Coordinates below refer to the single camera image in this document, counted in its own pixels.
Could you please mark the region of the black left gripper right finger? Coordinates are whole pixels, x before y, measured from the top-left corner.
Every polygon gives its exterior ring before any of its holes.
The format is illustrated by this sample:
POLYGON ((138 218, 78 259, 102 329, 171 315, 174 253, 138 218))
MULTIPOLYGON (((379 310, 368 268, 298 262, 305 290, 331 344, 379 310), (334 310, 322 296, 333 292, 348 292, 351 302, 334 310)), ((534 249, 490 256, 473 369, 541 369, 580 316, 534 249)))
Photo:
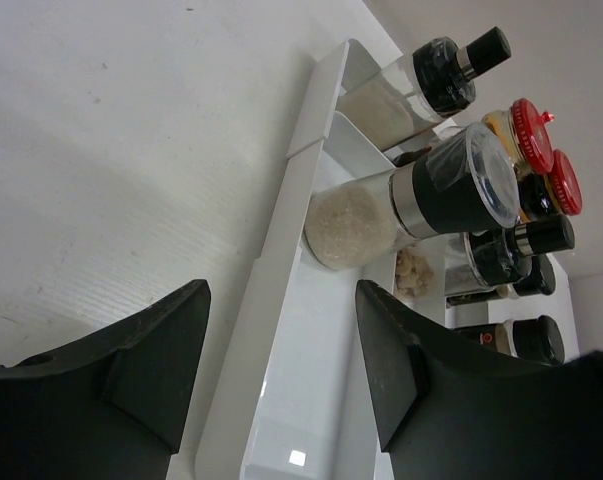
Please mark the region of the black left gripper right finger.
POLYGON ((474 343, 371 280, 356 316, 398 479, 603 479, 603 351, 551 367, 474 343))

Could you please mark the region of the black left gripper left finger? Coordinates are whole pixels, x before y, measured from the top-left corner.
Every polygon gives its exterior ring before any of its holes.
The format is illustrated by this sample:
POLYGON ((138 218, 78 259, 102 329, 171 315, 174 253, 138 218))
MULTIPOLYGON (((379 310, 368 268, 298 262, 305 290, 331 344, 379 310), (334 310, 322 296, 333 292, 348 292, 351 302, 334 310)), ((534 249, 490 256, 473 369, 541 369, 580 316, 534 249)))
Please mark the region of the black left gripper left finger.
POLYGON ((61 347, 0 365, 0 479, 163 479, 211 305, 194 280, 61 347))

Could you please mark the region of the black knob pepper grinder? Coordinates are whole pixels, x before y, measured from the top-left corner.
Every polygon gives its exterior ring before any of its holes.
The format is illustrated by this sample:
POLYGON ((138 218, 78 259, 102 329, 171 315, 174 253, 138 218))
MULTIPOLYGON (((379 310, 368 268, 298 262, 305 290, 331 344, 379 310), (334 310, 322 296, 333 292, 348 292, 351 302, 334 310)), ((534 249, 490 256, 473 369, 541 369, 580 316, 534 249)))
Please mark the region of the black knob pepper grinder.
POLYGON ((401 300, 462 296, 514 284, 542 254, 571 250, 575 233, 563 215, 482 233, 454 233, 430 249, 426 243, 397 253, 394 293, 401 300))

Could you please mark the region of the clear cap salt grinder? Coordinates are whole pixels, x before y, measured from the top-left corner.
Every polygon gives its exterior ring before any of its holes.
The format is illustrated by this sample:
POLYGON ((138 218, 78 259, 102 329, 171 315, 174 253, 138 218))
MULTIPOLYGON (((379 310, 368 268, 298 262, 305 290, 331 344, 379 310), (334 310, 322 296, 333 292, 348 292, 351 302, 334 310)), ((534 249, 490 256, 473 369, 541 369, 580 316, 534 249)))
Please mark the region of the clear cap salt grinder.
POLYGON ((346 270, 440 235, 510 228, 518 210, 510 157, 475 122, 411 164, 313 195, 304 234, 322 265, 346 270))

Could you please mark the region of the red lid dark sauce jar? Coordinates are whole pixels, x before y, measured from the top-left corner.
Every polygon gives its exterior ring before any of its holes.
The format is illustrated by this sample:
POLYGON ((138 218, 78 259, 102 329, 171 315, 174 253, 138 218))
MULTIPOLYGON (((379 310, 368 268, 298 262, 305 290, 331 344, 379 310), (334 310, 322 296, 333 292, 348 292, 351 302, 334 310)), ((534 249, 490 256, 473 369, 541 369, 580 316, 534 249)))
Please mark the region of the red lid dark sauce jar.
POLYGON ((553 148, 546 124, 553 120, 553 114, 540 113, 527 98, 517 99, 507 110, 494 110, 482 118, 500 139, 518 181, 531 174, 545 175, 552 170, 553 148))

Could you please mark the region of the black knob cream grinder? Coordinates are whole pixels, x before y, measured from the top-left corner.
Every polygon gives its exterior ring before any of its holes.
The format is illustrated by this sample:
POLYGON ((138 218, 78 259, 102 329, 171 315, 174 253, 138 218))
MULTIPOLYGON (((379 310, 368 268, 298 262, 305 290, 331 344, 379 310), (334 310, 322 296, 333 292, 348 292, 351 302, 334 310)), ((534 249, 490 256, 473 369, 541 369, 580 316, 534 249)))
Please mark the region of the black knob cream grinder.
POLYGON ((435 38, 346 91, 336 110, 384 152, 467 109, 474 80, 511 56, 498 27, 465 46, 435 38))

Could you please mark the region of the small black cap spice bottle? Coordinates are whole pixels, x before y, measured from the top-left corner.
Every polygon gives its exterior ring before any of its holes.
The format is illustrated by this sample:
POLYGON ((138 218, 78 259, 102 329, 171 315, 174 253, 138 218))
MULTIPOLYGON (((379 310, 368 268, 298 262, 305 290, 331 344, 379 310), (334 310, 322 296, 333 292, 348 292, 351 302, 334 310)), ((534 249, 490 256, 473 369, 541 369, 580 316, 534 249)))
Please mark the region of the small black cap spice bottle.
POLYGON ((523 280, 501 285, 489 291, 448 297, 446 306, 457 307, 503 299, 516 300, 535 295, 549 296, 555 292, 555 289, 556 276, 552 262, 547 255, 539 255, 532 258, 531 272, 523 280))

